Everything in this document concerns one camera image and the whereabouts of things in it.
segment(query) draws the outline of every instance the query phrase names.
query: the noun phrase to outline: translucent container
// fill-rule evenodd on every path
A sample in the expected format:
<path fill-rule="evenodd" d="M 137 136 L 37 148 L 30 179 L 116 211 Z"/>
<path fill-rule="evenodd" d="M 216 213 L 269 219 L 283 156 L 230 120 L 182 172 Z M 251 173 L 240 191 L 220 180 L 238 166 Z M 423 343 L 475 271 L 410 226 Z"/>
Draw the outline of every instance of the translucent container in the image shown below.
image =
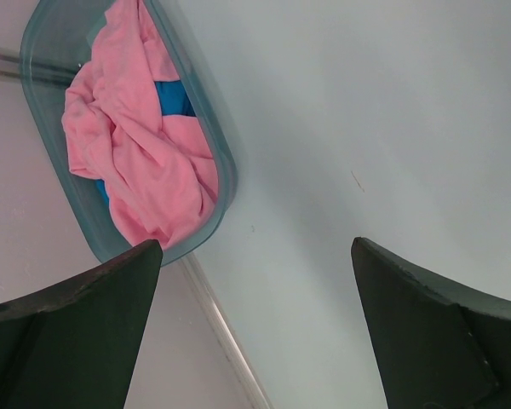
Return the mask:
<path fill-rule="evenodd" d="M 25 97 L 36 121 L 51 163 L 59 177 L 78 223 L 96 257 L 105 262 L 130 248 L 112 222 L 95 181 L 74 176 L 68 170 L 66 137 L 60 122 L 66 86 L 40 84 L 42 61 L 73 70 L 90 59 L 88 37 L 113 0 L 41 0 L 26 27 L 20 48 L 20 76 Z M 210 219 L 179 244 L 164 252 L 162 265 L 200 246 L 218 228 L 236 188 L 236 169 L 214 110 L 209 104 L 189 54 L 158 2 L 146 5 L 163 37 L 204 135 L 218 171 L 218 199 Z"/>

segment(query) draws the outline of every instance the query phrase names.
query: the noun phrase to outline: pink cloth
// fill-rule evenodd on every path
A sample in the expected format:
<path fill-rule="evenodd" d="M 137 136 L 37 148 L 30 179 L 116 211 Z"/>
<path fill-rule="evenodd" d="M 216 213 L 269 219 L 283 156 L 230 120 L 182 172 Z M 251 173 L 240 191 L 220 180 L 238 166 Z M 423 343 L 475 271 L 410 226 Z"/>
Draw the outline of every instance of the pink cloth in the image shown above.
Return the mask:
<path fill-rule="evenodd" d="M 217 196 L 215 162 L 196 118 L 163 117 L 155 81 L 175 81 L 143 0 L 116 0 L 66 91 L 70 171 L 103 179 L 118 230 L 163 248 L 195 232 Z"/>

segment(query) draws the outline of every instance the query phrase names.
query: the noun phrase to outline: blue fabric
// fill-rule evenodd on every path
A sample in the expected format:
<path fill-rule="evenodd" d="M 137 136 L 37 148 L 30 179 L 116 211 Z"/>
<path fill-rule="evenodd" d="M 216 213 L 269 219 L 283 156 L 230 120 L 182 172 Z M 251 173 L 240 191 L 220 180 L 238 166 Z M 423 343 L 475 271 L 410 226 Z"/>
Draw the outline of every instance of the blue fabric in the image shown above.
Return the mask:
<path fill-rule="evenodd" d="M 155 88 L 159 97 L 159 104 L 161 105 L 161 114 L 165 115 L 185 115 L 187 117 L 194 117 L 195 112 L 193 106 L 187 98 L 186 89 L 181 81 L 172 82 L 156 82 Z M 106 193 L 104 181 L 96 181 L 96 188 L 99 189 L 102 198 L 106 204 L 110 204 L 110 198 Z"/>

